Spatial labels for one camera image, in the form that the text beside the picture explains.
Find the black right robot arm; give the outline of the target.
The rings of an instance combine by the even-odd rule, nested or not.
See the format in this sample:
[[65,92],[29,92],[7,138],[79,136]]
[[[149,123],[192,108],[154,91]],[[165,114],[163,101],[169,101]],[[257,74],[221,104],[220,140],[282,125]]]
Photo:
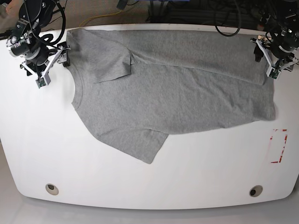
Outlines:
[[[66,28],[65,8],[58,0],[24,0],[15,28],[7,37],[9,53],[25,59],[20,65],[27,76],[35,75],[40,86],[50,83],[49,70],[55,63],[70,66],[67,42],[60,42]],[[51,23],[54,14],[60,13],[62,27],[57,39],[52,34],[40,36],[42,28]]]

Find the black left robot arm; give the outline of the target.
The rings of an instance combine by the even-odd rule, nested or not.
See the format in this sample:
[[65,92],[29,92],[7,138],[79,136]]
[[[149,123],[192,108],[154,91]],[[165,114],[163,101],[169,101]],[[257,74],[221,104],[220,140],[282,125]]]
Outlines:
[[266,31],[262,46],[276,58],[290,62],[289,57],[299,48],[299,2],[253,0],[247,11]]

